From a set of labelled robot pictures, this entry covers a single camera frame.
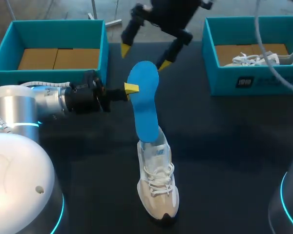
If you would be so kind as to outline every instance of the cardboard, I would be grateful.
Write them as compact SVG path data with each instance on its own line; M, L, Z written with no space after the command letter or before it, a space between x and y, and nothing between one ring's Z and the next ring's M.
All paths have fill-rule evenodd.
M100 49L59 49L53 69L97 69Z
M271 51L278 55L289 55L284 44L264 44L266 51ZM216 45L216 52L220 66L232 63L232 59L243 54L261 55L262 52L257 44L253 45Z
M259 45L252 45L254 55L261 55L262 51L259 48ZM264 44L266 51L271 51L277 55L289 55L285 44Z
M52 70L58 49L25 49L18 70Z

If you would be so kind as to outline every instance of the black table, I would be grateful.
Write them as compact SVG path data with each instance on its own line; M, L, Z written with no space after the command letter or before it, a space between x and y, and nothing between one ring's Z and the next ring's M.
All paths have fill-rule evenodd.
M126 59L110 45L108 87L167 43L137 43ZM63 187L73 234L269 234L268 203L293 160L293 97L211 97L193 42L160 73L160 126L172 150L179 218L162 228L148 218L136 185L139 163L130 102L112 113L43 124L41 145Z

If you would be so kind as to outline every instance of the cable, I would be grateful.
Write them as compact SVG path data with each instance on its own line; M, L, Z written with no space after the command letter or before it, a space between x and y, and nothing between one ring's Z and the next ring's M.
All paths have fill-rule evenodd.
M256 0L256 8L255 8L255 30L256 30L256 37L257 37L257 41L258 41L258 45L260 50L263 53L264 59L266 64L269 67L269 70L272 72L272 74L277 78L277 80L279 80L284 86L286 86L287 88L289 88L290 90L293 91L293 85L289 82L287 82L273 67L272 63L269 61L267 55L266 55L266 50L265 47L263 45L263 41L262 38L260 36L260 32L259 32L259 17L258 17L258 11L259 11L259 5L260 5L260 1L261 0Z
M5 2L6 2L6 6L7 6L8 10L10 12L10 16L11 16L12 20L16 20L16 18L14 16L14 13L13 13L13 10L11 8L11 5L10 5L9 0L5 0Z
M2 118L0 118L0 125L2 126L4 132L6 132L6 133L12 133L12 129L7 126L7 124L3 121Z
M32 81L26 82L21 84L21 86L51 86L51 87L58 87L58 88L68 88L70 87L70 82L65 83L50 83L50 82L41 82L41 81Z

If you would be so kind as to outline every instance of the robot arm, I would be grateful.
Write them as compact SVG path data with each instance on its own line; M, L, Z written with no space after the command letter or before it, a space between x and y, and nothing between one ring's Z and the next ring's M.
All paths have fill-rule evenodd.
M38 119L58 119L71 113L76 115L93 112L110 112L111 101L127 101L130 90L125 83L122 89L106 89L94 70L85 72L80 83L70 83L70 87L35 86Z
M127 101L137 85L106 89L94 70L86 71L80 83L30 82L0 87L0 129L39 141L39 121L70 114L110 112L112 101Z
M175 62L183 46L191 42L193 35L185 27L198 7L210 10L213 0L208 3L201 0L152 0L151 4L152 8L149 8L138 3L131 10L131 20L121 35L121 51L124 58L140 27L144 26L144 21L149 21L160 27L163 32L176 37L156 63L158 70L161 71Z

